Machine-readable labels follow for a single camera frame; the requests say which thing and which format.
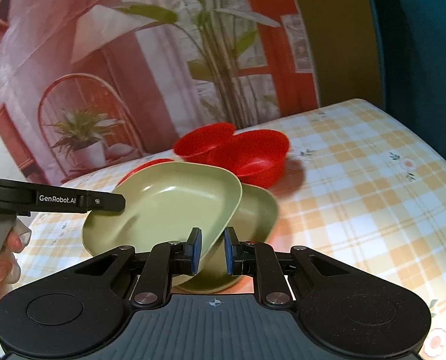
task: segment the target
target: printed backdrop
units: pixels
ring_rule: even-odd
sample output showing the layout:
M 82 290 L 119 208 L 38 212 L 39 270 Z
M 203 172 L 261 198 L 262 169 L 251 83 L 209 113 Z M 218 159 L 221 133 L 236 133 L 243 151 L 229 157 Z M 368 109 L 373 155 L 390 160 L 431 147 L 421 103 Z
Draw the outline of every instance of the printed backdrop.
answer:
M 296 0 L 0 0 L 0 135 L 30 181 L 317 107 Z

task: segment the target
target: green bowl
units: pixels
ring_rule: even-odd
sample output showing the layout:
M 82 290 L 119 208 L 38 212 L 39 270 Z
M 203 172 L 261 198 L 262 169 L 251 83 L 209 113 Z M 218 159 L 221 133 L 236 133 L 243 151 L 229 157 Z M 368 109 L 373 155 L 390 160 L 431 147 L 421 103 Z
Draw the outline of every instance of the green bowl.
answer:
M 249 184 L 243 184 L 243 197 L 228 226 L 234 227 L 241 242 L 266 242 L 279 215 L 273 194 Z M 205 261 L 200 272 L 176 289 L 195 294 L 221 292 L 236 284 L 242 276 L 230 276 L 226 271 L 223 235 L 213 246 L 214 254 Z
M 225 169 L 166 162 L 136 172 L 113 192 L 124 196 L 126 207 L 121 214 L 92 211 L 88 215 L 82 241 L 89 254 L 97 256 L 120 245 L 147 252 L 162 242 L 184 242 L 191 229 L 199 227 L 202 270 L 213 258 L 215 244 L 236 212 L 243 190 L 238 178 Z M 190 279 L 177 276 L 173 285 Z

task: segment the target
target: yellow plaid fabric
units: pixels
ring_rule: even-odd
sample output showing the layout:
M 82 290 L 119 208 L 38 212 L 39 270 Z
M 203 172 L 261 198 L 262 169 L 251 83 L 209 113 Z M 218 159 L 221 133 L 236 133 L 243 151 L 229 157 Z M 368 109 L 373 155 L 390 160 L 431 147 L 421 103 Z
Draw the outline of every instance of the yellow plaid fabric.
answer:
M 269 242 L 306 245 L 416 292 L 432 312 L 420 355 L 446 360 L 446 162 L 393 118 L 355 99 L 265 125 L 292 144 L 284 177 L 271 188 L 281 209 Z M 66 184 L 111 191 L 152 155 Z M 18 256 L 23 285 L 79 263 L 85 215 L 39 214 Z M 226 293 L 252 292 L 244 278 Z

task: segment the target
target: human hand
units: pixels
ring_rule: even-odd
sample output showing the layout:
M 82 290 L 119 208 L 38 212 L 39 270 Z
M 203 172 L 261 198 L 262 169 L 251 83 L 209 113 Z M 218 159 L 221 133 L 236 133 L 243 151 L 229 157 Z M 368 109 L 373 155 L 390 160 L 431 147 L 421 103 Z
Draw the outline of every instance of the human hand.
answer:
M 17 219 L 0 251 L 0 299 L 11 291 L 11 285 L 21 276 L 20 267 L 13 253 L 21 253 L 30 238 L 31 230 Z

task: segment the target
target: genrobot.ai logo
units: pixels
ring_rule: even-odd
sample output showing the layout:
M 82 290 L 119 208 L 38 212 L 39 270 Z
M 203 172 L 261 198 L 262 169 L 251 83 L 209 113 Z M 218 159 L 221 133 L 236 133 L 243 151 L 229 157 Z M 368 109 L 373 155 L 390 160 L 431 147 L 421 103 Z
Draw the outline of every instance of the genrobot.ai logo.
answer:
M 76 203 L 76 198 L 63 198 L 61 196 L 44 196 L 40 195 L 40 202 L 51 203 Z

